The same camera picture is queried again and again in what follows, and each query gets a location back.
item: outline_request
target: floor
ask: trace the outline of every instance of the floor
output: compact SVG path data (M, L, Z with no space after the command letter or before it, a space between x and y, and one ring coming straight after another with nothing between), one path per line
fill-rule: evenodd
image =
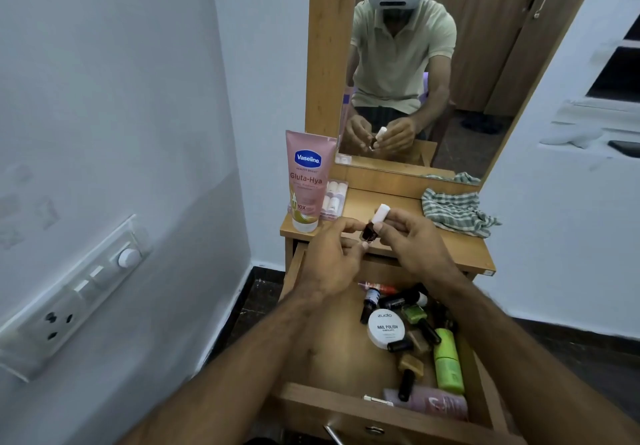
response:
M216 342L210 360L276 306L283 278L284 273L280 271L253 269L237 309ZM640 341L600 336L534 321L517 322L576 375L640 423ZM510 424L510 428L517 433L514 424ZM258 434L269 435L269 432ZM283 438L284 445L330 443L291 432L285 432Z
M473 132L461 125L462 120L476 115L478 114L456 111L438 154L431 163L432 167L449 169L456 174L466 172L477 178L484 176L513 119L491 118L500 130L497 134L488 135Z

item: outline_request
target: green bottle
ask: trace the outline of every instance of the green bottle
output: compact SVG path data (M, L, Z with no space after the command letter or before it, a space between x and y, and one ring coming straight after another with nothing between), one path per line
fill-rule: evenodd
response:
M449 393L464 394L465 384L462 381L462 371L460 370L453 332L448 328L437 328L436 332L442 340L433 348L438 387Z

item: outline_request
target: vaseline logo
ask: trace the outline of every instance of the vaseline logo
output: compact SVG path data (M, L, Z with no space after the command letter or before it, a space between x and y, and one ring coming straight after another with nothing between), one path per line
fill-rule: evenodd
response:
M294 159L299 166L309 167L310 169L320 167L322 162L322 158L313 150L299 150L296 152Z

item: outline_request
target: checkered cloth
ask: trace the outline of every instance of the checkered cloth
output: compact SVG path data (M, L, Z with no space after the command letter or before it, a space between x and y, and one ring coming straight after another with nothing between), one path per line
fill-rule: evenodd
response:
M422 194L422 212L437 227L469 236L488 238L491 236L489 228L502 223L479 210L479 205L480 198L477 192L452 196L427 189Z
M442 176L426 176L427 179L439 179L441 181L452 181L452 182L459 182L462 184L471 184L474 186L477 186L480 183L480 179L475 178L474 176L472 176L471 174L468 173L460 173L460 174L456 174L453 179L451 178L444 178Z

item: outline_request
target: drawer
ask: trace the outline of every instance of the drawer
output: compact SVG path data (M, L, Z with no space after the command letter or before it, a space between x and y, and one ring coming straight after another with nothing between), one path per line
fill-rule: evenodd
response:
M295 286L307 244L299 243L284 279L283 298ZM409 287L415 279L397 261L366 255L357 280ZM507 431L498 392L464 337L456 344L466 388L469 423L364 401L398 388L397 356L375 347L360 323L364 292L354 284L324 303L299 336L266 404L284 427L328 439L329 425L346 444L518 444ZM436 387L433 356L424 357L419 384Z

